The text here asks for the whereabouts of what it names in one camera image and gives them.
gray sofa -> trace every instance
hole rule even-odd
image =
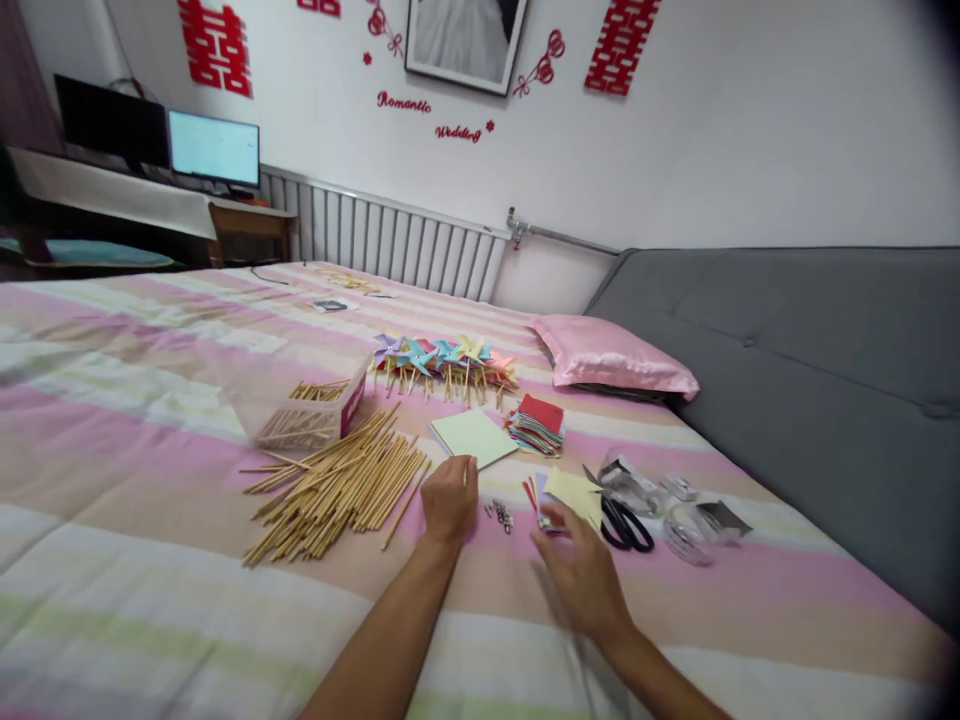
[[[630,250],[585,314],[687,365],[677,414],[956,634],[960,248]]]

radiator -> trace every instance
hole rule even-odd
[[[260,185],[271,207],[300,218],[290,240],[297,262],[324,260],[482,302],[493,295],[509,231],[267,165]]]

purple pinwheel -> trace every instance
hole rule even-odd
[[[399,340],[390,337],[389,335],[384,335],[383,333],[377,335],[374,340],[380,341],[380,347],[377,348],[376,352],[373,353],[373,366],[380,367],[380,363],[388,357],[399,358],[403,354],[403,343],[406,338],[401,337]]]

hand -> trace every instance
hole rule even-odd
[[[427,518],[425,537],[459,548],[477,516],[477,459],[447,458],[423,483],[420,497]]]
[[[607,544],[565,505],[544,505],[541,510],[553,525],[566,528],[573,542],[572,557],[567,558],[545,532],[530,533],[570,614],[573,629],[597,645],[632,631],[633,620]]]

monitor screen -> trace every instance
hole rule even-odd
[[[178,173],[260,186],[260,128],[170,110],[170,160]]]
[[[53,79],[68,143],[128,162],[170,167],[163,105],[62,75]]]

